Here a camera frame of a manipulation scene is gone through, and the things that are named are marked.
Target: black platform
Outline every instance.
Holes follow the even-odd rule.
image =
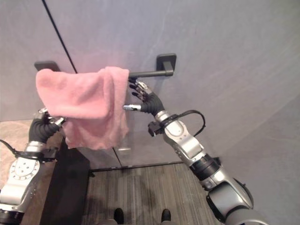
[[[62,141],[40,225],[80,225],[89,182],[90,162]]]

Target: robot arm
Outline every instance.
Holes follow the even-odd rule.
[[[125,110],[151,113],[156,122],[151,122],[152,136],[163,134],[165,142],[171,145],[179,158],[199,179],[208,191],[207,203],[215,217],[226,225],[268,225],[262,216],[253,210],[253,199],[245,185],[232,178],[218,163],[204,151],[203,146],[192,136],[178,115],[165,110],[158,96],[138,80],[129,80],[130,87],[137,91],[141,105],[125,105]]]
[[[38,111],[30,126],[29,142],[23,152],[1,141],[12,151],[16,161],[11,165],[9,178],[0,192],[0,224],[21,223],[35,195],[45,162],[55,159],[56,149],[47,149],[46,142],[64,121],[64,118],[51,118],[44,108]]]

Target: pink towel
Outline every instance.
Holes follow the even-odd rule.
[[[63,129],[69,148],[108,149],[124,138],[128,75],[118,67],[85,74],[37,73],[37,91],[50,115],[67,117]]]

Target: black towel bar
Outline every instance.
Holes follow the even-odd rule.
[[[156,71],[149,72],[130,72],[129,78],[154,77],[154,76],[173,76],[176,64],[176,54],[161,54],[156,58]],[[41,69],[51,69],[60,71],[57,63],[54,61],[38,61],[34,67],[39,71]]]

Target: floor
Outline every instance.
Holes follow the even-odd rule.
[[[184,164],[96,172],[90,178],[82,225],[124,210],[125,224],[158,225],[168,208],[179,225],[219,225],[197,178]]]

